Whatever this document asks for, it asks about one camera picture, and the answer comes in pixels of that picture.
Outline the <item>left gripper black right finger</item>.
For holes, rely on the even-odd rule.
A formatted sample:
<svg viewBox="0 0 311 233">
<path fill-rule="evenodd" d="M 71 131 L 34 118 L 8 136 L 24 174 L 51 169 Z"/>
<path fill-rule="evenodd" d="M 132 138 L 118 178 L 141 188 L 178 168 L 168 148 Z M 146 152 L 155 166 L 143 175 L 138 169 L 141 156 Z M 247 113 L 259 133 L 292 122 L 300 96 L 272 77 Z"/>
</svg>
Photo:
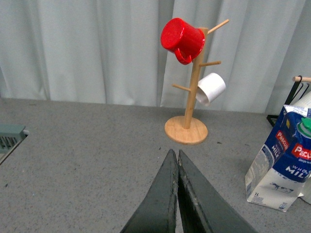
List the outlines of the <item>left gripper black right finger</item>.
<svg viewBox="0 0 311 233">
<path fill-rule="evenodd" d="M 255 233 L 182 151 L 178 156 L 178 202 L 185 233 Z"/>
</svg>

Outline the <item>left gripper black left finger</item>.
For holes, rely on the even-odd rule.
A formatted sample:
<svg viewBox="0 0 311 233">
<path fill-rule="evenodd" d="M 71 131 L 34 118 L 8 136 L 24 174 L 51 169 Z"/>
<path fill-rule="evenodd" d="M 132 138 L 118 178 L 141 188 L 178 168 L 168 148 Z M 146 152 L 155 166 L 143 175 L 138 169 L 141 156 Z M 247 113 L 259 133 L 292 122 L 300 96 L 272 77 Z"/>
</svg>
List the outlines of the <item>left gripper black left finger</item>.
<svg viewBox="0 0 311 233">
<path fill-rule="evenodd" d="M 144 200 L 130 217 L 122 233 L 173 233 L 176 228 L 178 165 L 170 149 Z"/>
</svg>

